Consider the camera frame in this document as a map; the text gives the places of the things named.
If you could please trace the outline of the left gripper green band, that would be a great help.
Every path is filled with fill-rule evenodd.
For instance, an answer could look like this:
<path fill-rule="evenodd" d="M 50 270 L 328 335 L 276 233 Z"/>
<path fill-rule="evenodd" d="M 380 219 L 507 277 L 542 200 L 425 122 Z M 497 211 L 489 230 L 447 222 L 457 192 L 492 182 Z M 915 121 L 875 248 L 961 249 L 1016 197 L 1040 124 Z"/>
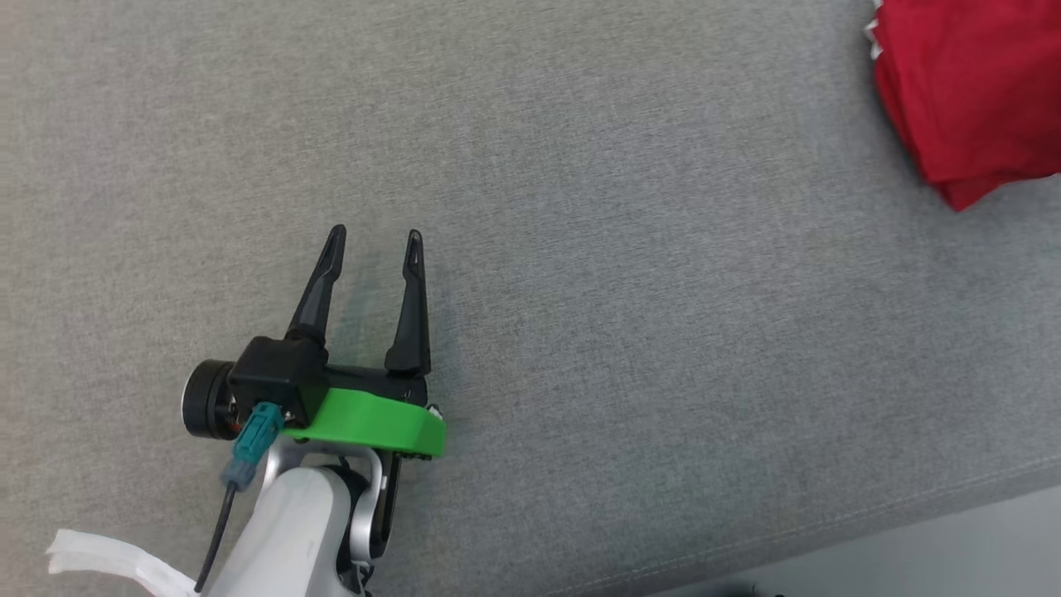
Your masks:
<path fill-rule="evenodd" d="M 321 254 L 289 321 L 286 339 L 326 343 L 334 284 L 342 273 L 347 228 L 338 224 L 329 231 Z M 429 374 L 429 311 L 424 267 L 424 242 L 420 231 L 408 232 L 402 264 L 405 281 L 395 339 L 384 366 L 390 374 Z M 242 428 L 257 410 L 236 400 L 228 377 L 232 362 L 206 359 L 188 377 L 182 389 L 182 424 L 194 437 L 234 439 L 239 447 Z M 311 424 L 298 428 L 294 419 L 277 405 L 263 408 L 264 417 L 251 424 L 250 445 L 262 456 L 265 442 L 286 435 L 297 441 L 329 442 L 390 451 L 403 458 L 432 459 L 443 456 L 447 427 L 434 405 L 429 404 L 422 377 L 390 376 L 386 371 L 364 367 L 327 367 L 328 391 L 323 396 Z"/>

